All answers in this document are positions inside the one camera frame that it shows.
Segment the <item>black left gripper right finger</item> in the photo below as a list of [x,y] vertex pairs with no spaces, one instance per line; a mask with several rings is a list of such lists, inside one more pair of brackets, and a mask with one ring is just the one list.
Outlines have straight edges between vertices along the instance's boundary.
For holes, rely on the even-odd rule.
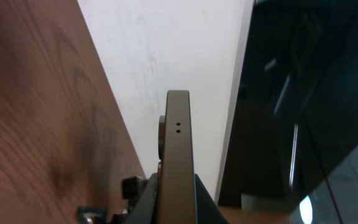
[[229,224],[195,174],[196,212],[198,224]]

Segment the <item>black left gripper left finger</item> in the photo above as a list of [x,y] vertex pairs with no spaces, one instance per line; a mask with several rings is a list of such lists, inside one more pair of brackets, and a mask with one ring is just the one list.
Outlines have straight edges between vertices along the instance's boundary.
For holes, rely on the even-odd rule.
[[143,194],[133,211],[127,216],[125,224],[154,224],[158,199],[158,174],[151,175]]

